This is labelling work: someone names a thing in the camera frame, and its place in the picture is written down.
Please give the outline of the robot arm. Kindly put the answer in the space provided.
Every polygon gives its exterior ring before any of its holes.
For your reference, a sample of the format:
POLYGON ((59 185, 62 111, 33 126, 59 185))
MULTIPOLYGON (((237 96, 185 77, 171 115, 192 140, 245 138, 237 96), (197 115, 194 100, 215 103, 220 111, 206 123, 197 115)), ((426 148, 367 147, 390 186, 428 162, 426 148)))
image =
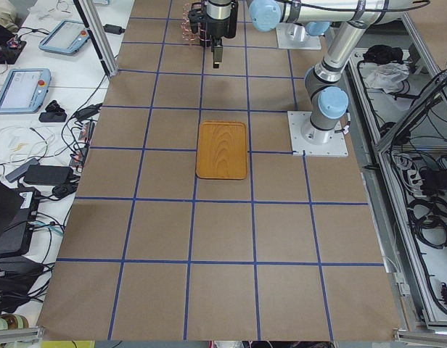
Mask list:
MULTIPOLYGON (((250 19, 260 32, 280 23, 302 25, 311 32, 340 22, 340 29, 322 61, 305 78, 313 112, 307 122, 308 138, 331 134, 348 108, 348 96, 336 86, 352 50, 371 25, 391 22, 407 11, 427 6, 428 1, 249 1, 250 19)), ((193 33, 203 29, 213 53, 213 66, 223 56, 223 38, 237 33, 237 1, 200 1, 192 5, 188 19, 193 33)))

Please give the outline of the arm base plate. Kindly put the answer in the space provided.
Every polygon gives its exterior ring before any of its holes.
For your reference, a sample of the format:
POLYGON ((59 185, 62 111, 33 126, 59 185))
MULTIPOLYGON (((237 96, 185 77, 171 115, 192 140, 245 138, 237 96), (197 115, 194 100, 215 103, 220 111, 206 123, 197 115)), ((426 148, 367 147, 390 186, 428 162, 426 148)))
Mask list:
POLYGON ((287 113, 290 129, 292 154, 308 157, 347 157, 345 136, 337 121, 333 130, 318 130, 311 124, 311 112, 289 111, 287 113))
POLYGON ((318 36, 310 36, 302 25, 295 23, 279 23, 276 27, 279 49, 320 50, 318 36))

